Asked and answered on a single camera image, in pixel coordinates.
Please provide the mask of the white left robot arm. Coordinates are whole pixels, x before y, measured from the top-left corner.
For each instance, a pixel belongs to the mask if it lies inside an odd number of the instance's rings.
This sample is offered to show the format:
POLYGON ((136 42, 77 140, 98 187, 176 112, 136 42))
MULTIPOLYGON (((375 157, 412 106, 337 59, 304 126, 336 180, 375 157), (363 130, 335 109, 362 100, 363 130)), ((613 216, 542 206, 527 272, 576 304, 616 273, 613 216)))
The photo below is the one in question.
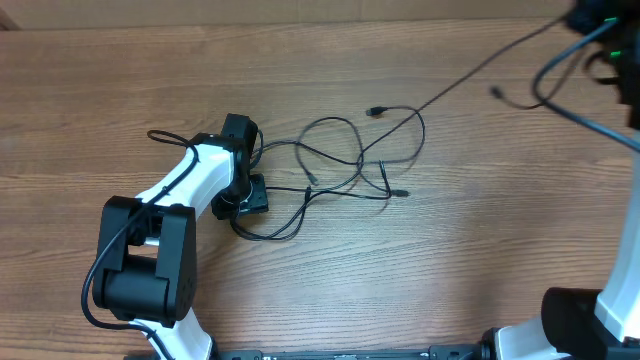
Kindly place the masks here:
POLYGON ((110 311, 114 330, 141 332, 156 359, 214 359, 215 342, 192 308, 197 289, 196 222, 206 209, 220 220, 268 209, 264 178, 251 171, 260 130, 249 117, 228 114, 218 134, 192 139, 160 130, 148 137, 185 148, 184 158, 135 197, 111 197, 101 217, 96 259, 81 308, 110 311))

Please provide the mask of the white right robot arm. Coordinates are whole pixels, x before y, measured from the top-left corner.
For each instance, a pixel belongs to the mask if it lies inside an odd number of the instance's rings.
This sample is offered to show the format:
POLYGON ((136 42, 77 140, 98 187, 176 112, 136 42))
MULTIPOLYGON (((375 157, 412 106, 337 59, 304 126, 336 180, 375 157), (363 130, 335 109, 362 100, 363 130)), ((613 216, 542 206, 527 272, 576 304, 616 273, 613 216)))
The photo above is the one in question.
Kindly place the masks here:
MULTIPOLYGON (((540 90, 543 78, 559 63, 591 43, 595 58, 615 72, 600 84, 614 86, 629 107, 628 126, 639 129, 639 4, 636 1, 577 1, 564 16, 581 39, 556 55, 534 76, 532 94, 557 115, 603 135, 639 156, 639 136, 626 136, 553 102, 540 90)), ((480 358, 629 359, 639 358, 639 173, 631 192, 617 257, 603 289, 554 287, 543 296, 538 316, 485 333, 480 358)))

